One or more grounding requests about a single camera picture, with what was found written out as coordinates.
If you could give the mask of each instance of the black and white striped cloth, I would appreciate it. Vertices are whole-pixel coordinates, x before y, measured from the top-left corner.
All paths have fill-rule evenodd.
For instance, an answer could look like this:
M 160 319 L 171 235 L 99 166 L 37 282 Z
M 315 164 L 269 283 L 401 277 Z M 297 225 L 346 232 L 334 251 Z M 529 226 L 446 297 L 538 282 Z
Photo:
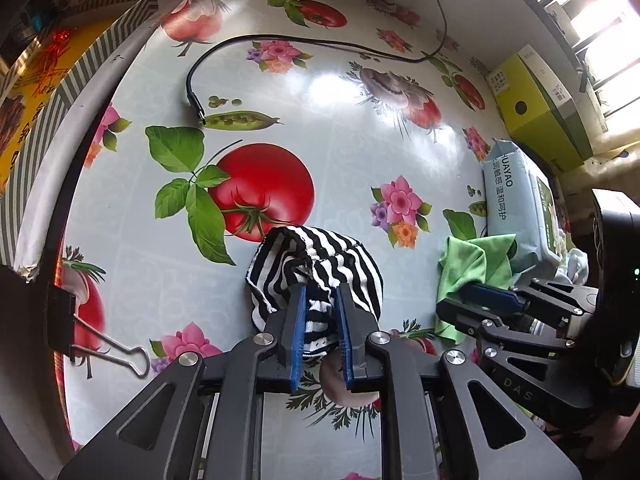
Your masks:
M 333 290 L 349 283 L 357 308 L 380 318 L 382 276 L 357 240 L 306 226 L 273 228 L 264 237 L 246 275 L 254 311 L 252 321 L 262 331 L 271 312 L 289 304 L 289 287 L 306 283 L 305 357 L 321 356 L 338 345 L 332 319 Z

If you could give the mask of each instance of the green cloth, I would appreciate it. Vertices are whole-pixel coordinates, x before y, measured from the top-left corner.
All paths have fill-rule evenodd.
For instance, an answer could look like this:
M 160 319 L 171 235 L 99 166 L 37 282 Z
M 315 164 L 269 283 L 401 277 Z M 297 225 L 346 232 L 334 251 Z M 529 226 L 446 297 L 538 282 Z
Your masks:
M 441 301 L 460 290 L 469 282 L 480 282 L 499 288 L 513 285 L 511 267 L 507 253 L 515 235 L 497 235 L 473 240 L 459 240 L 450 236 L 444 248 L 439 264 L 442 276 L 438 286 L 438 299 Z M 465 334 L 458 332 L 453 325 L 444 323 L 436 316 L 435 333 L 446 339 L 462 342 Z

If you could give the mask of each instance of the yellow-green box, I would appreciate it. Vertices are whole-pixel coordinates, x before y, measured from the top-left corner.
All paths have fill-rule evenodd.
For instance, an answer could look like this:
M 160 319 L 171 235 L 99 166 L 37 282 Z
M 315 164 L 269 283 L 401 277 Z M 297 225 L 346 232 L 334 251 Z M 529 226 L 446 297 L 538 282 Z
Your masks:
M 487 76 L 507 131 L 554 173 L 574 170 L 593 156 L 571 94 L 529 45 Z

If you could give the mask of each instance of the silver screw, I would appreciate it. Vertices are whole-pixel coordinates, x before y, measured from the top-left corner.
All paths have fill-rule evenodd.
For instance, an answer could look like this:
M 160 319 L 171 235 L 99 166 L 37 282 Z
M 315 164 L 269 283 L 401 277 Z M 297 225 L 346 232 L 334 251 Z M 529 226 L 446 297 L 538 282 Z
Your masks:
M 461 365 L 465 362 L 465 355 L 460 350 L 449 350 L 444 357 L 452 365 Z
M 178 362 L 182 366 L 193 366 L 198 362 L 198 354 L 196 354 L 196 352 L 185 352 L 184 354 L 180 354 Z
M 260 346 L 267 346 L 273 343 L 273 336 L 269 332 L 260 332 L 254 335 L 254 343 Z
M 382 330 L 377 330 L 369 334 L 369 339 L 371 339 L 371 342 L 376 345 L 386 345 L 391 341 L 391 336 Z

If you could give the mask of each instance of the barcode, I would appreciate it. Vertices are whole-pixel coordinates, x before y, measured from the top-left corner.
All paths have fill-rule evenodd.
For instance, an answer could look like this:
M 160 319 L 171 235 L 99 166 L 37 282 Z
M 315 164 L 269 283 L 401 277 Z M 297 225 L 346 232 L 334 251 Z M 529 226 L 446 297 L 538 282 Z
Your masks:
M 554 86 L 552 91 L 558 102 L 562 102 L 566 99 L 566 95 L 564 94 L 564 89 L 559 84 Z
M 496 95 L 509 88 L 507 76 L 502 70 L 496 70 L 489 74 L 489 85 L 491 85 L 491 88 L 494 90 L 494 94 Z

